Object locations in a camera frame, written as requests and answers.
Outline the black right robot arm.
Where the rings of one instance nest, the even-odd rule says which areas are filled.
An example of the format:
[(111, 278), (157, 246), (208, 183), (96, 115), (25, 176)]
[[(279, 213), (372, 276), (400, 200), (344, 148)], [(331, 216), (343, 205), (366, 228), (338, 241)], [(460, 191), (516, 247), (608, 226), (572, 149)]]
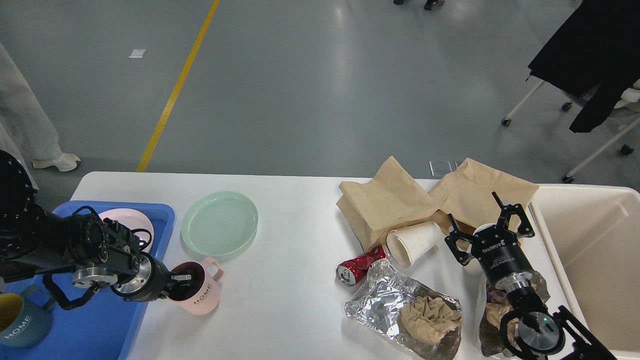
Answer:
[(565, 335), (573, 338), (567, 360), (613, 360), (615, 356), (565, 306), (550, 313), (531, 284), (534, 269), (519, 245), (519, 239), (534, 237), (535, 231), (520, 203), (503, 203), (496, 223), (468, 234), (452, 214), (445, 237), (457, 262), (468, 265), (476, 259), (489, 284), (504, 291), (512, 310), (499, 319), (499, 335), (506, 349), (522, 360), (546, 360), (565, 346)]

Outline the foil bag under right arm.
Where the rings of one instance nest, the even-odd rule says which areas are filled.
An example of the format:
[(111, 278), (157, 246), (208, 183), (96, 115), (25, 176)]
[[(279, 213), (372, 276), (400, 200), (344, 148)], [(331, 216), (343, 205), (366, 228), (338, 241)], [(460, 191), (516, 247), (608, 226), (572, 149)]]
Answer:
[[(543, 303), (551, 298), (547, 290), (547, 281), (540, 272), (534, 271), (530, 283)], [(475, 308), (474, 341), (482, 356), (494, 359), (516, 358), (503, 344), (499, 332), (502, 317), (513, 309), (508, 303), (506, 292), (494, 288), (487, 276), (481, 275)], [(507, 338), (514, 347), (515, 327), (518, 323), (518, 320), (512, 320), (507, 325)]]

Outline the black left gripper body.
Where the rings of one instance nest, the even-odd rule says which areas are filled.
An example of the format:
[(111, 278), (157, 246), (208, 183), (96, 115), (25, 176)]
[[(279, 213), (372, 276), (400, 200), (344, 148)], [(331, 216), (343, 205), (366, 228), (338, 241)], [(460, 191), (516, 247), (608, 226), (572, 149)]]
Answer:
[(152, 302), (166, 299), (173, 287), (173, 273), (164, 263), (142, 251), (137, 274), (128, 282), (110, 287), (126, 301)]

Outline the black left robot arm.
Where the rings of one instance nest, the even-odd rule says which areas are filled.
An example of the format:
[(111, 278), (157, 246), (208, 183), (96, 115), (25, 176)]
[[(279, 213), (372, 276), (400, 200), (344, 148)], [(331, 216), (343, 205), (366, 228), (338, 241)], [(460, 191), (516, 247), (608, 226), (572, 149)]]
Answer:
[(9, 284), (42, 275), (42, 283), (64, 310), (84, 306), (101, 289), (125, 301), (176, 299), (196, 286), (195, 271), (170, 271), (151, 256), (148, 243), (90, 206), (62, 218), (35, 202), (25, 167), (2, 151), (1, 278)]

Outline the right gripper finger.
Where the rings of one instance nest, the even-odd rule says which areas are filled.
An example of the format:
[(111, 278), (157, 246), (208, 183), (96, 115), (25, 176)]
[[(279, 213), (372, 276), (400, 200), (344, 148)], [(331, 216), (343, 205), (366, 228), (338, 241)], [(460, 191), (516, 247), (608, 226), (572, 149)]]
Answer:
[[(535, 236), (536, 233), (534, 228), (531, 225), (521, 203), (503, 203), (495, 191), (492, 191), (491, 195), (500, 208), (500, 214), (496, 221), (496, 225), (494, 226), (496, 230), (505, 234), (514, 235), (515, 239), (530, 239)], [(519, 225), (515, 232), (510, 230), (510, 221), (513, 215), (516, 215), (519, 218)]]
[(454, 255), (455, 260), (462, 266), (467, 266), (469, 262), (474, 259), (474, 255), (470, 251), (460, 250), (457, 246), (457, 241), (462, 240), (469, 245), (473, 245), (478, 241), (478, 237), (462, 231), (452, 214), (448, 213), (447, 217), (451, 223), (452, 230), (450, 230), (449, 235), (445, 237), (445, 243)]

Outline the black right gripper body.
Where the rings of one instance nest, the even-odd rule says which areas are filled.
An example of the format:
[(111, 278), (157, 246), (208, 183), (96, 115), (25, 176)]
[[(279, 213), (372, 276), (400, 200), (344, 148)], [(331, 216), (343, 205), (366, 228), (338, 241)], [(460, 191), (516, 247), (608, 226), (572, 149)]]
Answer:
[(530, 286), (533, 267), (516, 233), (502, 227), (479, 227), (473, 235), (479, 240), (472, 245), (472, 255), (494, 289), (514, 291)]

